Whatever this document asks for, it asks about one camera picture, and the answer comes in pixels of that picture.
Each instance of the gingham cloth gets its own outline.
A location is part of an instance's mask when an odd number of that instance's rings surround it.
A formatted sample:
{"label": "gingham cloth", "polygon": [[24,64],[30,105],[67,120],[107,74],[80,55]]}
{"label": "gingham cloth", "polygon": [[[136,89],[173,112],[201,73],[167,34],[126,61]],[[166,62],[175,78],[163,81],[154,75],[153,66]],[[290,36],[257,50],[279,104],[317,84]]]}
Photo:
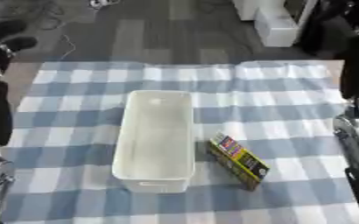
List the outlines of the gingham cloth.
{"label": "gingham cloth", "polygon": [[[192,93],[196,171],[185,193],[131,193],[111,174],[127,96]],[[45,63],[15,115],[8,223],[359,223],[332,118],[343,99],[318,62],[238,66]],[[246,192],[206,153],[218,130],[271,167]]]}

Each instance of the white box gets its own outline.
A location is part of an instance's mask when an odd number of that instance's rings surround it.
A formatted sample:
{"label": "white box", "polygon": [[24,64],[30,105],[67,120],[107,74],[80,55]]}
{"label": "white box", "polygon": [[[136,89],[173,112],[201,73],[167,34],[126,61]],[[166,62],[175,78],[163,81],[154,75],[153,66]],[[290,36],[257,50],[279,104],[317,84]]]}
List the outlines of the white box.
{"label": "white box", "polygon": [[265,46],[289,47],[297,38],[299,27],[283,7],[260,7],[255,27]]}
{"label": "white box", "polygon": [[137,193],[182,193],[194,174],[192,98],[135,91],[123,116],[112,172]]}

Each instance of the cardboard box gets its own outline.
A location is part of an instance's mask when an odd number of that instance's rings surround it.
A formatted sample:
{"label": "cardboard box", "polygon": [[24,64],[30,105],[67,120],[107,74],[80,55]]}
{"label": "cardboard box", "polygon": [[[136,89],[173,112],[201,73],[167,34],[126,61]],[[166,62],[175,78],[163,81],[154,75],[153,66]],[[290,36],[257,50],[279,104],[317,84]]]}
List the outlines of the cardboard box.
{"label": "cardboard box", "polygon": [[209,140],[209,145],[209,152],[243,182],[249,191],[254,191],[270,170],[267,164],[230,136],[218,133]]}

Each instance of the cable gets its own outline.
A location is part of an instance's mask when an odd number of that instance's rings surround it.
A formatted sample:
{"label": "cable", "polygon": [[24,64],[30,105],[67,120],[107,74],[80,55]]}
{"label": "cable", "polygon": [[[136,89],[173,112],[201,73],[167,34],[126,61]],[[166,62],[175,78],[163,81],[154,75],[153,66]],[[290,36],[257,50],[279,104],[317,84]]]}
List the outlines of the cable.
{"label": "cable", "polygon": [[[197,3],[197,9],[205,14],[212,14],[216,9],[222,7],[222,6],[229,6],[233,5],[233,3],[230,0],[218,0],[218,1],[211,1],[211,0],[199,0]],[[206,10],[206,8],[202,8],[201,6],[208,6],[210,9]],[[253,58],[254,52],[250,45],[244,43],[242,40],[239,40],[236,35],[232,31],[228,31],[223,23],[223,19],[219,19],[217,22],[219,25],[219,29],[224,32],[235,44],[242,47],[247,53],[249,53],[250,57]]]}
{"label": "cable", "polygon": [[67,40],[67,43],[72,47],[72,49],[64,53],[58,61],[64,60],[69,54],[77,50],[76,45],[71,41],[71,39],[66,34],[62,34],[62,37],[64,37]]}

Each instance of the blue stripe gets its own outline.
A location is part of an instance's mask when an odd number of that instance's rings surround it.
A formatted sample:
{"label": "blue stripe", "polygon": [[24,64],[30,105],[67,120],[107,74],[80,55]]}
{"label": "blue stripe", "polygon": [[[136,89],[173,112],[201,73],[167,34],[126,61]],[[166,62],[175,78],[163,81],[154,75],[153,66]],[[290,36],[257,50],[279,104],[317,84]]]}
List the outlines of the blue stripe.
{"label": "blue stripe", "polygon": [[139,80],[127,82],[89,82],[61,83],[53,81],[50,84],[32,85],[29,96],[63,96],[63,95],[123,95],[140,89],[150,90],[186,90],[196,93],[230,93],[240,91],[281,92],[297,90],[336,89],[329,78],[309,79],[276,79],[276,80],[199,80],[199,81],[166,81]]}
{"label": "blue stripe", "polygon": [[[247,192],[241,185],[191,186],[187,193],[157,194],[157,205],[148,203],[149,200],[144,202],[147,204],[139,205],[140,207],[157,207],[139,210],[138,214],[208,212],[210,211],[209,206],[202,205],[202,203],[206,203],[205,200],[192,200],[193,197],[197,198],[206,193],[212,199],[211,206],[215,212],[333,205],[355,201],[347,180],[344,178],[265,182],[259,187],[261,189],[256,192]],[[289,192],[289,189],[301,189],[301,191]],[[13,193],[8,198],[8,209],[4,212],[4,221],[51,221],[73,217],[127,216],[132,215],[131,197],[132,193],[122,188],[52,193]],[[76,212],[75,205],[79,205],[77,202],[80,198],[90,203],[84,203],[81,205],[84,208]],[[93,209],[94,206],[100,207],[102,204],[104,204],[104,213],[101,209]]]}

